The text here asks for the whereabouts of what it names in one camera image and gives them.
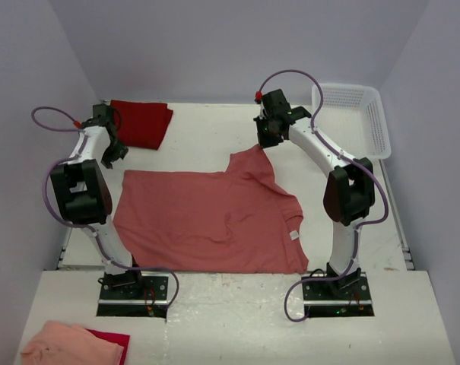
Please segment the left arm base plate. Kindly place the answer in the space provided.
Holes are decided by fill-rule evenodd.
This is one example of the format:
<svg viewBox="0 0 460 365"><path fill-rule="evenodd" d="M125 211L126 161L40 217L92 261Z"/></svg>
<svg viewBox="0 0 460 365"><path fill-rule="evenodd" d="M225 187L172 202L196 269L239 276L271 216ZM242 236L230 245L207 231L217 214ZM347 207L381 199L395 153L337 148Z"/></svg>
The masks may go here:
<svg viewBox="0 0 460 365"><path fill-rule="evenodd" d="M127 271L98 279L98 317L167 317L169 278Z"/></svg>

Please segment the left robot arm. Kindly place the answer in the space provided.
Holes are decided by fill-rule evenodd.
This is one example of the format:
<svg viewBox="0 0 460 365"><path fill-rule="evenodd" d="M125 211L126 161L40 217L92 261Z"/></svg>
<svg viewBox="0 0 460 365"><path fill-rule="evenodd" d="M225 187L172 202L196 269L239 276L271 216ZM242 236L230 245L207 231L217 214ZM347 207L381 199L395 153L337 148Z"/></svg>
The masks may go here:
<svg viewBox="0 0 460 365"><path fill-rule="evenodd" d="M128 153L118 138L121 124L117 109L94 105L91 118L75 123L80 136L73 152L50 170L49 178L60 213L57 219L82 230L101 257L103 288L135 299L143 293L144 279L134 270L132 254L116 232L113 200L103 176Z"/></svg>

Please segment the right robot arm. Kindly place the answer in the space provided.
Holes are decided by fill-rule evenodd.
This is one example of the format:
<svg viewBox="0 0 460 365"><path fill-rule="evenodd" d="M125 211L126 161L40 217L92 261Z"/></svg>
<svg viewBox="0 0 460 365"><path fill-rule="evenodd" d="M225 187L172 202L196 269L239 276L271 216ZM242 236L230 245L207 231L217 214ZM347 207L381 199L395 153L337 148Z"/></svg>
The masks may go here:
<svg viewBox="0 0 460 365"><path fill-rule="evenodd" d="M323 205L332 220L332 253L324 275L309 289L341 300L360 280L357 225L364 222L375 203L373 181L359 167L345 161L346 154L334 154L337 146L307 123L312 114L302 106L291 107L281 89L266 94L258 91L255 102L260 106L254 118L259 146L270 148L290 141L314 161L327 179Z"/></svg>

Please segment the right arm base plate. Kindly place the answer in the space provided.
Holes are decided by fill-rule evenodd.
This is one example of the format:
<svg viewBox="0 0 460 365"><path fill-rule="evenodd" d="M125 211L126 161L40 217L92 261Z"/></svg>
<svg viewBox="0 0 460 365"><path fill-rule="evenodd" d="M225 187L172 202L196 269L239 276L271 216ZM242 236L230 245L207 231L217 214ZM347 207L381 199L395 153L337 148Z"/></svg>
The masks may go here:
<svg viewBox="0 0 460 365"><path fill-rule="evenodd" d="M309 319L375 316L365 273L343 288L339 288L336 281L307 282L302 284L302 292L304 312Z"/></svg>

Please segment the salmon pink t shirt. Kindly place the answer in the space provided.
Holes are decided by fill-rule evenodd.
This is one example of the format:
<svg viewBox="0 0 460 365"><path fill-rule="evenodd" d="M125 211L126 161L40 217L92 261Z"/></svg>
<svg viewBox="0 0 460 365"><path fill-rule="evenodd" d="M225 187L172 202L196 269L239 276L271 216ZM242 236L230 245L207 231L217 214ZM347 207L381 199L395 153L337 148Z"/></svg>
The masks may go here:
<svg viewBox="0 0 460 365"><path fill-rule="evenodd" d="M141 266L175 271L302 274L303 211L259 147L213 173L128 170L114 224Z"/></svg>

